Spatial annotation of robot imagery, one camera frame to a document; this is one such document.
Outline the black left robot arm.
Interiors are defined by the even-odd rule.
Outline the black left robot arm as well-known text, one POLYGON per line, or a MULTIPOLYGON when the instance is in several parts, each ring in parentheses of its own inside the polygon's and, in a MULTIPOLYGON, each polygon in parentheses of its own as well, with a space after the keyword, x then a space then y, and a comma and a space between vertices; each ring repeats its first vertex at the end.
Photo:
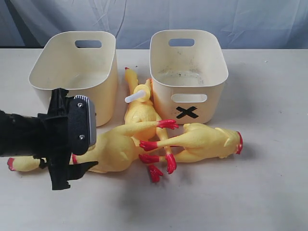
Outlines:
POLYGON ((98 161, 70 164, 72 154, 83 155, 96 143, 94 103, 84 95, 53 89, 47 113, 36 117, 0 113, 0 155, 31 156, 48 168, 53 190, 69 189, 98 161))

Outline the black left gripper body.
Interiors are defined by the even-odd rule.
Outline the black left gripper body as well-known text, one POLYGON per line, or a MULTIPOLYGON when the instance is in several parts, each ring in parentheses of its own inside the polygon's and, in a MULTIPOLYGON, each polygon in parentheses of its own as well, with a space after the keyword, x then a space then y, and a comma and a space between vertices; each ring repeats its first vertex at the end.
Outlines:
POLYGON ((39 158, 45 158, 51 178, 53 190, 70 188, 70 180, 78 180, 98 162, 86 162, 77 167, 69 167, 64 157, 72 152, 68 135, 69 104, 74 96, 68 96, 69 91, 62 88, 53 89, 49 108, 46 114, 38 114, 42 122, 43 147, 38 153, 39 158))

